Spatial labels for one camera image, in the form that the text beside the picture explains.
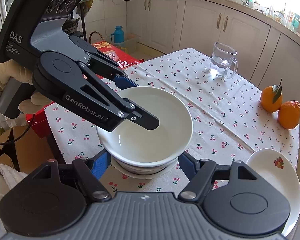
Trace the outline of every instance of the white glove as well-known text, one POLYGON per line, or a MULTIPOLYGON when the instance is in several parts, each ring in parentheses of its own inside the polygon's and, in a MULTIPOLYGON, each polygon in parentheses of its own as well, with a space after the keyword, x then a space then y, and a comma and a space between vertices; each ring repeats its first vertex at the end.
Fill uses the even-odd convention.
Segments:
MULTIPOLYGON (((22 67, 14 60, 9 60, 0 63, 0 91, 3 91, 10 77, 22 82, 32 84, 32 72, 25 67, 22 67)), ((30 99, 24 100, 19 104, 19 110, 26 114, 35 114, 45 105, 50 104, 52 101, 46 98, 39 92, 32 94, 30 99)))

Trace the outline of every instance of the green leaf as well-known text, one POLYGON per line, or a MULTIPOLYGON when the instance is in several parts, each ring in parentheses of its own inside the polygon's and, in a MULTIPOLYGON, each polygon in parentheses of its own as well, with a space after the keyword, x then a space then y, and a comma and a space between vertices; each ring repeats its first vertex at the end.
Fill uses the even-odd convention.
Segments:
POLYGON ((282 86, 279 87, 278 91, 274 95, 273 100, 272 100, 273 104, 279 99, 279 97, 281 96, 281 92, 282 92, 282 86))

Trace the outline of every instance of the blue gripper pad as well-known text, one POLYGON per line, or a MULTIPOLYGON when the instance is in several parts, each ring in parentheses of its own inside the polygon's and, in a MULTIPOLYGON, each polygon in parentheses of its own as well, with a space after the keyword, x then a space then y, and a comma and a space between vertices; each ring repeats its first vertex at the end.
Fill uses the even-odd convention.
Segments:
POLYGON ((189 180, 191 180, 197 174, 194 163, 191 162, 184 154, 181 154, 178 160, 183 173, 189 180))
POLYGON ((113 79, 115 85, 120 88, 121 90, 124 90, 126 88, 131 87, 138 87, 139 85, 135 82, 133 82, 131 79, 127 77, 114 77, 113 79))
POLYGON ((92 174, 100 179, 106 169, 109 167, 111 161, 111 155, 105 151, 98 159, 96 159, 92 166, 92 174))

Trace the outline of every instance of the cherry print tablecloth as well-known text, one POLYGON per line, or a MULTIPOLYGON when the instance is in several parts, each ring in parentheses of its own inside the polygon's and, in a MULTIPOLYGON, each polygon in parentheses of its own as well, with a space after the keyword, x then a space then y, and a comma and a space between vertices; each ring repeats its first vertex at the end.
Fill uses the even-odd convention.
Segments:
MULTIPOLYGON (((232 79, 214 78, 209 65, 209 57, 194 49, 183 49, 125 71, 138 85, 164 89, 189 108, 194 131, 187 152, 196 159, 208 158, 230 165, 235 159, 247 161, 258 149, 272 148, 285 155, 296 169, 299 127, 293 130, 281 127, 277 113, 267 113, 261 107, 259 89, 237 74, 232 79)), ((104 81, 119 91, 114 82, 104 81)), ((80 156, 93 157, 103 149, 92 123, 56 103, 45 112, 66 163, 80 156)), ((188 179, 178 164, 167 174, 151 180, 130 178, 110 166, 101 182, 110 192, 173 191, 178 194, 188 179)), ((217 181, 215 187, 225 183, 217 181)))

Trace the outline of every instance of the orange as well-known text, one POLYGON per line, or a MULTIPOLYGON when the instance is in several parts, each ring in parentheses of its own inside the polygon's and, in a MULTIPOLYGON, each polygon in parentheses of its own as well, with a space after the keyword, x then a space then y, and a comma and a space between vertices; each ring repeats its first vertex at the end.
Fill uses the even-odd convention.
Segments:
POLYGON ((285 129, 295 128, 300 120, 300 103, 288 101, 282 104, 278 112, 278 121, 285 129))
POLYGON ((260 97, 261 105, 266 111, 270 113, 278 111, 282 104, 282 95, 280 95, 280 97, 278 98, 277 101, 275 101, 274 104, 272 103, 275 94, 276 93, 273 92, 272 86, 266 87, 265 89, 263 89, 261 93, 261 97, 260 97))

